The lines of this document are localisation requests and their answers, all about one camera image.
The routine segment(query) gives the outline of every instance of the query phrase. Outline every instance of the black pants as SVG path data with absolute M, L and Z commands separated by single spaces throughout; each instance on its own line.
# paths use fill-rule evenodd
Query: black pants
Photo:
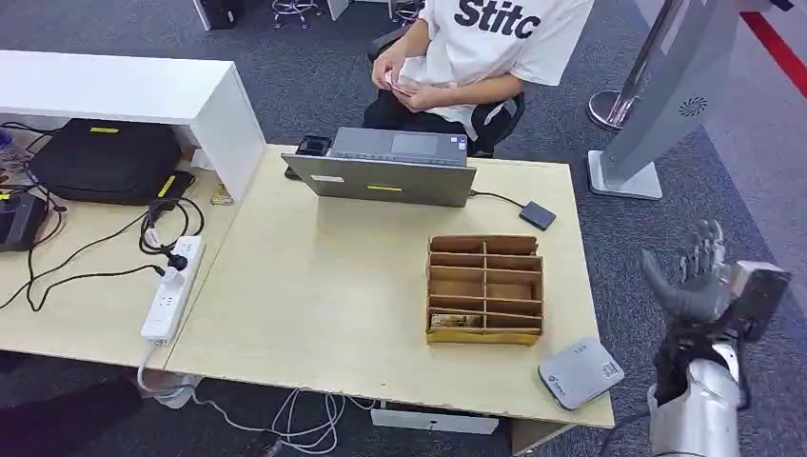
M 69 455 L 143 404 L 137 387 L 118 379 L 40 402 L 0 409 L 0 455 Z
M 448 122 L 437 114 L 428 112 L 412 112 L 402 105 L 389 90 L 379 90 L 378 99 L 364 110 L 362 127 L 465 135 L 465 127 L 462 123 Z

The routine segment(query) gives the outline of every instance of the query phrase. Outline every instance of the laptop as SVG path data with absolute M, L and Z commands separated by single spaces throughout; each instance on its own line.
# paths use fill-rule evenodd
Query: laptop
M 464 135 L 341 128 L 324 157 L 282 154 L 317 195 L 464 207 L 476 169 Z

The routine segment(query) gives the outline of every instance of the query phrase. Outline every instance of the electrical outlet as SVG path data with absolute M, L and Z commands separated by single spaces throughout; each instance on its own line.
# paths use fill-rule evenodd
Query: electrical outlet
M 140 330 L 146 339 L 163 344 L 170 343 L 176 333 L 205 253 L 205 243 L 201 236 L 181 236 L 171 253 L 187 258 L 187 266 L 182 271 L 175 268 L 166 270 Z

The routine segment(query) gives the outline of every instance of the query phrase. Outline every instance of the white t-shirt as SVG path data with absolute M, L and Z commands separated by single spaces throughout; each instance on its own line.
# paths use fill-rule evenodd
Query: white t-shirt
M 510 73 L 557 86 L 594 0 L 426 0 L 431 43 L 406 59 L 400 84 L 454 88 Z M 475 105 L 428 112 L 459 121 L 472 139 Z

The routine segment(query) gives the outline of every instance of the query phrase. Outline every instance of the cardboard organizer box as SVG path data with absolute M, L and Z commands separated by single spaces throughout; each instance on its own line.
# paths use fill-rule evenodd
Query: cardboard organizer box
M 426 341 L 533 345 L 543 333 L 543 259 L 533 236 L 435 236 Z

